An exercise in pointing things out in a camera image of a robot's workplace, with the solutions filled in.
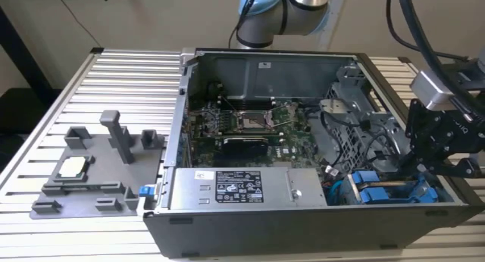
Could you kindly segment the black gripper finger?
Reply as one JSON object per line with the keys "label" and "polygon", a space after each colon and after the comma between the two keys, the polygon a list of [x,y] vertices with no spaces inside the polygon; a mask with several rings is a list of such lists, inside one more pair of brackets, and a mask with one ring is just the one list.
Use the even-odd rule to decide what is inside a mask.
{"label": "black gripper finger", "polygon": [[482,178],[482,169],[477,160],[470,157],[462,158],[456,165],[445,161],[421,162],[417,165],[417,170],[440,176]]}
{"label": "black gripper finger", "polygon": [[444,113],[430,111],[418,99],[409,105],[405,136],[409,138],[410,151],[398,161],[400,168],[414,168],[418,164],[444,162],[444,141],[449,140],[445,131],[440,129],[444,123]]}

